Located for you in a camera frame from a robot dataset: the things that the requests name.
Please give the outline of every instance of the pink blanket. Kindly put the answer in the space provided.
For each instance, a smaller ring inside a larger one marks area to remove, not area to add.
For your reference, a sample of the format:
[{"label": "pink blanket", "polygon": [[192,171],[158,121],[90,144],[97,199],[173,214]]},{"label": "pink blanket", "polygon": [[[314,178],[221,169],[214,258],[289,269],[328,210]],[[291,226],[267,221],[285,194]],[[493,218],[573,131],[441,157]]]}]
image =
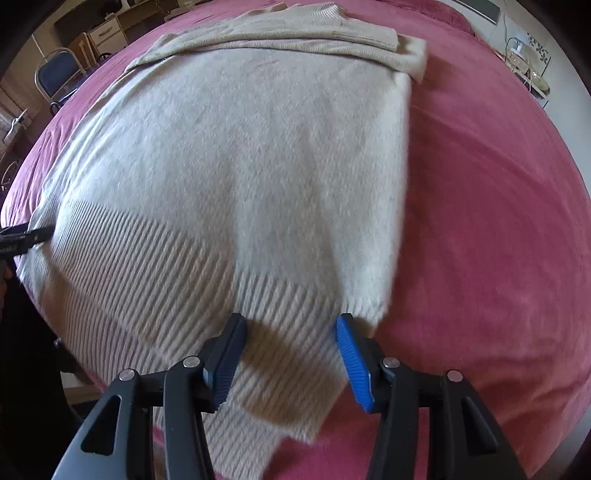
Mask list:
[{"label": "pink blanket", "polygon": [[[273,3],[214,0],[110,59],[36,143],[2,224],[28,220],[72,129],[160,35]],[[376,337],[413,368],[462,370],[532,474],[591,399],[591,205],[582,178],[544,111],[441,4],[339,3],[351,16],[425,38],[431,52],[413,87],[404,242]],[[266,478],[363,478],[377,421],[347,388],[318,442],[286,441]]]}]

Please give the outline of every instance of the chair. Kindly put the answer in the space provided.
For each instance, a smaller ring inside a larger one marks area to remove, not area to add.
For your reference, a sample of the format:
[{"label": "chair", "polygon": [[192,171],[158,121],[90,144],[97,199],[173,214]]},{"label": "chair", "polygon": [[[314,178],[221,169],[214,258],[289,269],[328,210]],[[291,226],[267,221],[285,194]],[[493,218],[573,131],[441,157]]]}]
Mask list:
[{"label": "chair", "polygon": [[86,72],[69,48],[52,51],[35,71],[35,85],[52,105],[62,104],[86,80]]}]

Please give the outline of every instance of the wooden cabinet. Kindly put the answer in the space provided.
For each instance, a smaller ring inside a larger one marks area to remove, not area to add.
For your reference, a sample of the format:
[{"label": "wooden cabinet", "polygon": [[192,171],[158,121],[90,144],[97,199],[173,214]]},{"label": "wooden cabinet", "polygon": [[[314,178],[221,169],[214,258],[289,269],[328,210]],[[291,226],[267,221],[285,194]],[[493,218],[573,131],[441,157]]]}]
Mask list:
[{"label": "wooden cabinet", "polygon": [[127,39],[121,30],[117,18],[111,18],[89,32],[90,39],[96,51],[103,53],[117,53],[127,46]]}]

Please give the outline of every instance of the sweater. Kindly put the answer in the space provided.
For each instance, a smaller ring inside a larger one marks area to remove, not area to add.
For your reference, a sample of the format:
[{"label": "sweater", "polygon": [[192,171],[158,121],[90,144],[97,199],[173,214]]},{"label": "sweater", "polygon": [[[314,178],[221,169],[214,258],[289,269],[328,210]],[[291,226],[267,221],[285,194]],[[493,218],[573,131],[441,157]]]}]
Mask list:
[{"label": "sweater", "polygon": [[204,418],[230,480],[259,479],[285,436],[313,442],[346,384],[336,316],[370,334],[388,308],[425,63],[423,41],[334,4],[167,35],[44,183],[30,225],[56,230],[18,275],[104,382],[198,352],[230,312],[249,320],[229,399]]}]

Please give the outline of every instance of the wall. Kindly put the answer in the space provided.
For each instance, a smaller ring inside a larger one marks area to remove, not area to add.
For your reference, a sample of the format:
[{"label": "wall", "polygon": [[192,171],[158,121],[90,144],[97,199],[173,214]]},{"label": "wall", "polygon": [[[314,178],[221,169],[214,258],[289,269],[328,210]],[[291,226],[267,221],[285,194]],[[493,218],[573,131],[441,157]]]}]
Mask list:
[{"label": "wall", "polygon": [[37,43],[39,43],[39,46],[45,55],[57,48],[63,47],[53,24],[70,10],[73,10],[80,5],[83,1],[84,0],[64,1],[63,4],[60,5],[60,8],[47,17],[47,19],[35,31],[35,39],[37,39]]},{"label": "wall", "polygon": [[497,25],[453,0],[440,1],[462,13],[477,35],[495,50],[504,51],[507,39],[519,30],[525,30],[550,52],[552,58],[544,73],[550,85],[545,111],[564,139],[587,190],[591,192],[591,96],[554,38],[517,0],[491,0],[501,9]]}]

